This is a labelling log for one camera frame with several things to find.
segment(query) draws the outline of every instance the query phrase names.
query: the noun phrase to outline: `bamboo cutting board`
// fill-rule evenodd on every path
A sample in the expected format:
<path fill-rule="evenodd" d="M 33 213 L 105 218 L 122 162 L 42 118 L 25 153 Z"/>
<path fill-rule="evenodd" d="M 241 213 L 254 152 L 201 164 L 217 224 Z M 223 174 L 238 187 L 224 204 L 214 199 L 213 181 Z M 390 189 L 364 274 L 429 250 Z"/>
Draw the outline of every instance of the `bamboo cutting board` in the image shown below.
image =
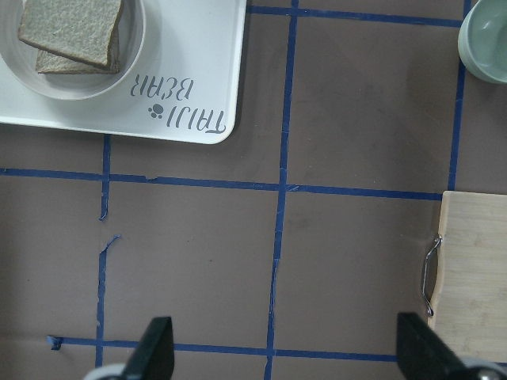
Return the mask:
<path fill-rule="evenodd" d="M 458 355 L 507 362 L 507 196 L 445 192 L 428 320 Z"/>

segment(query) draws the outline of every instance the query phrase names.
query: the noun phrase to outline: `tray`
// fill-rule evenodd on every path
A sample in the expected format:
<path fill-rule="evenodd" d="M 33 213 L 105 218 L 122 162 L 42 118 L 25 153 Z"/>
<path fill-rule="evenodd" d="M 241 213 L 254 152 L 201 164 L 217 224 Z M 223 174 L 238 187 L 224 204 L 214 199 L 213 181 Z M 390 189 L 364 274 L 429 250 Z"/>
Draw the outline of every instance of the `tray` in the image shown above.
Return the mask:
<path fill-rule="evenodd" d="M 223 141 L 235 122 L 246 0 L 143 1 L 147 29 L 139 61 L 98 97 L 61 101 L 39 95 L 0 59 L 0 123 Z"/>

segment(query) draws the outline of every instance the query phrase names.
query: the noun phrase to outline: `bowl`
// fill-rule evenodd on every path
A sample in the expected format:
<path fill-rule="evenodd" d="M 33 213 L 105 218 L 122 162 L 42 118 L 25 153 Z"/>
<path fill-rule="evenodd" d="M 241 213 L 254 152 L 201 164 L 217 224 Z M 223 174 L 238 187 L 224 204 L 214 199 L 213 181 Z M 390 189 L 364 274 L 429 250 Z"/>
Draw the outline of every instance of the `bowl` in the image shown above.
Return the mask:
<path fill-rule="evenodd" d="M 507 1 L 480 0 L 465 17 L 459 56 L 477 78 L 507 83 Z"/>
<path fill-rule="evenodd" d="M 76 101 L 106 93 L 130 73 L 143 49 L 146 32 L 143 0 L 124 0 L 118 24 L 121 65 L 118 74 L 38 74 L 37 49 L 17 38 L 22 13 L 22 0 L 0 2 L 0 56 L 19 82 L 46 97 Z"/>

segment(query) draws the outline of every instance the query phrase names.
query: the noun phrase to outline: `blue tape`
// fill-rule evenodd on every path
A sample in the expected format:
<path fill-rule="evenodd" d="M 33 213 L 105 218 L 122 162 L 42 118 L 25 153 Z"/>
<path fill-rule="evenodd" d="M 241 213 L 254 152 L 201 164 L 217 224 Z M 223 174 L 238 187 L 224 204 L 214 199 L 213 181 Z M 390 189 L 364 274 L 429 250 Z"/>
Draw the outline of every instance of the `blue tape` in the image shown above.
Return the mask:
<path fill-rule="evenodd" d="M 107 269 L 107 254 L 112 243 L 121 238 L 121 235 L 114 235 L 105 245 L 98 257 L 98 302 L 97 302 L 97 345 L 95 351 L 95 367 L 100 367 L 103 363 L 103 344 L 104 339 L 104 301 L 105 301 L 105 272 Z"/>
<path fill-rule="evenodd" d="M 452 127 L 451 160 L 449 162 L 448 190 L 456 188 L 456 173 L 458 170 L 459 135 L 461 133 L 461 118 L 463 116 L 463 93 L 465 90 L 465 66 L 459 62 L 458 84 L 456 86 L 456 104 L 454 107 L 454 124 Z"/>
<path fill-rule="evenodd" d="M 343 12 L 340 10 L 308 9 L 308 8 L 283 8 L 274 6 L 247 6 L 246 11 L 252 14 L 266 14 L 273 16 L 297 16 L 317 18 L 338 18 L 345 20 L 376 21 L 408 25 L 431 25 L 447 28 L 459 28 L 461 20 L 452 20 L 435 17 L 399 16 L 393 14 Z"/>
<path fill-rule="evenodd" d="M 271 374 L 273 373 L 273 356 L 268 355 L 266 365 L 264 367 L 264 380 L 271 380 Z"/>
<path fill-rule="evenodd" d="M 463 1 L 463 18 L 468 15 L 468 12 L 472 9 L 472 0 Z"/>
<path fill-rule="evenodd" d="M 266 350 L 264 348 L 210 346 L 204 344 L 175 344 L 174 349 L 176 351 L 187 351 L 187 352 L 214 352 L 219 354 L 258 355 L 258 356 L 266 355 Z"/>
<path fill-rule="evenodd" d="M 355 354 L 347 352 L 276 350 L 276 356 L 288 358 L 363 360 L 368 362 L 396 362 L 395 355 Z"/>
<path fill-rule="evenodd" d="M 62 338 L 57 338 L 55 336 L 48 335 L 46 336 L 46 342 L 48 342 L 51 345 L 52 351 L 59 351 L 59 349 L 62 347 Z"/>
<path fill-rule="evenodd" d="M 115 347 L 115 348 L 136 348 L 139 343 L 134 340 L 99 341 L 96 339 L 67 338 L 54 336 L 49 336 L 47 340 L 50 344 L 53 344 L 53 342 L 56 340 L 61 344 L 79 345 L 79 346 L 101 345 L 102 347 Z M 218 354 L 268 356 L 269 363 L 272 362 L 273 357 L 356 360 L 368 362 L 396 361 L 396 356 L 394 355 L 358 354 L 358 353 L 331 352 L 331 351 L 302 351 L 302 350 L 272 350 L 271 352 L 269 352 L 265 348 L 212 346 L 207 344 L 175 344 L 174 350 L 180 352 L 212 352 Z M 507 363 L 498 363 L 498 364 L 504 367 L 507 366 Z"/>
<path fill-rule="evenodd" d="M 459 28 L 462 23 L 461 20 L 449 20 L 444 18 L 397 16 L 392 14 L 377 14 L 377 13 L 341 12 L 339 10 L 320 10 L 320 9 L 299 9 L 298 16 L 342 18 L 358 21 L 377 21 L 377 22 L 388 22 L 408 25 L 444 26 L 448 28 Z"/>
<path fill-rule="evenodd" d="M 442 194 L 435 192 L 399 192 L 395 190 L 375 190 L 369 188 L 335 188 L 331 186 L 312 186 L 288 184 L 288 192 L 313 192 L 315 194 L 336 194 L 341 196 L 372 196 L 401 200 L 442 200 Z"/>
<path fill-rule="evenodd" d="M 130 174 L 111 174 L 113 182 L 133 182 L 137 184 L 172 184 L 176 186 L 195 186 L 202 188 L 236 188 L 241 190 L 278 191 L 278 184 L 264 184 L 260 182 L 241 182 L 232 180 L 193 180 L 190 178 L 156 177 L 146 178 Z"/>
<path fill-rule="evenodd" d="M 63 179 L 63 180 L 81 180 L 81 181 L 102 181 L 101 174 L 64 172 L 64 171 L 58 171 L 58 170 L 38 170 L 38 169 L 0 168 L 0 176 L 55 178 L 55 179 Z"/>
<path fill-rule="evenodd" d="M 270 14 L 274 16 L 290 16 L 294 14 L 292 8 L 282 8 L 279 6 L 247 6 L 247 13 Z"/>
<path fill-rule="evenodd" d="M 99 220 L 105 220 L 108 216 L 110 181 L 111 181 L 111 135 L 104 135 L 104 149 L 102 151 L 101 216 Z"/>
<path fill-rule="evenodd" d="M 297 11 L 299 0 L 292 0 L 292 9 Z M 273 246 L 273 266 L 271 272 L 271 287 L 269 290 L 268 332 L 266 334 L 266 366 L 264 380 L 271 380 L 273 372 L 273 356 L 275 355 L 275 305 L 276 305 L 276 277 L 282 250 L 284 234 L 287 165 L 288 165 L 288 137 L 291 123 L 292 85 L 294 79 L 295 43 L 297 38 L 298 17 L 291 16 L 288 30 L 287 62 L 284 83 L 284 110 L 282 115 L 282 132 L 280 137 L 280 178 L 278 189 L 278 205 L 276 207 L 275 241 Z"/>

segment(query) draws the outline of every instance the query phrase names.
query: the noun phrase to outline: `metal handle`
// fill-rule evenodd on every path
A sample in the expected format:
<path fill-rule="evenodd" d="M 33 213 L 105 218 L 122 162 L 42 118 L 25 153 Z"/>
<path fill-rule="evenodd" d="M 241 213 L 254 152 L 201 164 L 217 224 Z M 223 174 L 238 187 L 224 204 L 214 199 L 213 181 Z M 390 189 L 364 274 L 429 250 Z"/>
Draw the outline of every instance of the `metal handle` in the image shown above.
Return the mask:
<path fill-rule="evenodd" d="M 433 308 L 431 307 L 431 303 L 428 300 L 428 297 L 426 296 L 426 277 L 428 275 L 428 263 L 429 260 L 432 258 L 433 254 L 436 252 L 438 247 L 440 247 L 440 244 L 442 244 L 442 237 L 440 235 L 435 236 L 435 239 L 433 240 L 433 246 L 429 250 L 428 253 L 426 253 L 425 257 L 425 264 L 422 268 L 422 281 L 421 281 L 421 294 L 422 298 L 425 300 L 426 304 L 426 313 L 432 317 L 434 315 Z"/>

